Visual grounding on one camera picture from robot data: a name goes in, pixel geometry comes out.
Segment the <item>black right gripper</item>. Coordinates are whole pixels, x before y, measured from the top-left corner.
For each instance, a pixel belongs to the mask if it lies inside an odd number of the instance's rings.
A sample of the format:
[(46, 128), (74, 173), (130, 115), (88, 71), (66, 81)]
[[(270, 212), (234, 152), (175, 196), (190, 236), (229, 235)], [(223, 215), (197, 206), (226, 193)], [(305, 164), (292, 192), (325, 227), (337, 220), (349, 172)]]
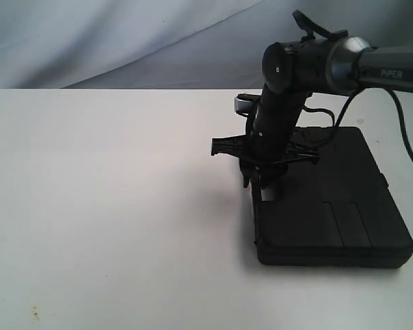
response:
[(250, 183), (253, 167), (259, 168), (260, 188), (265, 189), (282, 176), (282, 166), (317, 164), (318, 152), (291, 141), (308, 95), (307, 91), (276, 94), (264, 87), (255, 110), (246, 118), (245, 134), (213, 138), (212, 156), (238, 158), (244, 188)]

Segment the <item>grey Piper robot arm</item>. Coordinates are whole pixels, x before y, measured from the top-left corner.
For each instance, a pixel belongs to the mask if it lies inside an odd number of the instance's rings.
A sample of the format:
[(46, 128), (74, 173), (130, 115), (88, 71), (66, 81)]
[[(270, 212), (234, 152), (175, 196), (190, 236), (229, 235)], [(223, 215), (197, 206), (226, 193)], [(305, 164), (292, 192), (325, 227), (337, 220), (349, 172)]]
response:
[(349, 100), (372, 88), (384, 89), (392, 97), (400, 91), (413, 94), (413, 47), (374, 47), (346, 30), (328, 31), (300, 11), (293, 17), (304, 36), (267, 47), (262, 93), (235, 98), (235, 112), (246, 118), (244, 134), (211, 143), (213, 155), (239, 159), (245, 184), (258, 175), (260, 184), (268, 186), (290, 164), (319, 161), (318, 150), (334, 138), (341, 117), (320, 140), (305, 145), (292, 141), (299, 115), (314, 93)]

